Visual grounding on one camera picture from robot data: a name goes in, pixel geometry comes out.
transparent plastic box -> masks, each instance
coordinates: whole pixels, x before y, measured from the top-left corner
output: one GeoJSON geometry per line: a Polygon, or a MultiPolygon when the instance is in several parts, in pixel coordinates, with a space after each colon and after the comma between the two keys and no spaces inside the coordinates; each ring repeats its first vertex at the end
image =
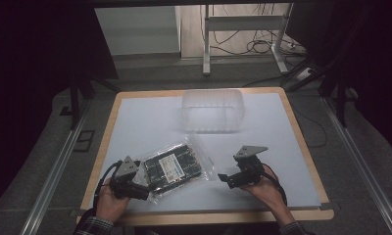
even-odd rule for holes
{"type": "Polygon", "coordinates": [[[237,131],[244,114],[242,93],[237,89],[187,90],[183,94],[181,117],[188,131],[237,131]]]}

human hand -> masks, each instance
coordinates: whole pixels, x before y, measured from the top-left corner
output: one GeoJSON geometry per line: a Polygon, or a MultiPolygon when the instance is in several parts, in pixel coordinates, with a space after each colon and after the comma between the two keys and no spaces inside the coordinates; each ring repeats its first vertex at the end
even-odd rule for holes
{"type": "Polygon", "coordinates": [[[105,183],[99,192],[96,216],[114,223],[125,212],[130,198],[116,198],[109,186],[110,180],[110,178],[105,180],[105,183]]]}
{"type": "MultiPolygon", "coordinates": [[[[267,174],[278,180],[278,177],[268,165],[264,164],[263,167],[267,174]]],[[[285,206],[278,189],[266,177],[262,177],[260,182],[256,184],[247,184],[240,188],[266,204],[281,227],[295,221],[291,211],[285,206]]]]}

plaid sleeve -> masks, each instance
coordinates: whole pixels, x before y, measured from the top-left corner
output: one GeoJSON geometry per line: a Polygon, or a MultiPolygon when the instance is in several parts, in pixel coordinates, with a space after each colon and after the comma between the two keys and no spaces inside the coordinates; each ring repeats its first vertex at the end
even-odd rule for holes
{"type": "Polygon", "coordinates": [[[309,233],[298,222],[292,222],[279,229],[281,235],[307,235],[309,233]]]}
{"type": "Polygon", "coordinates": [[[98,217],[88,217],[76,231],[77,235],[109,235],[114,224],[98,217]]]}

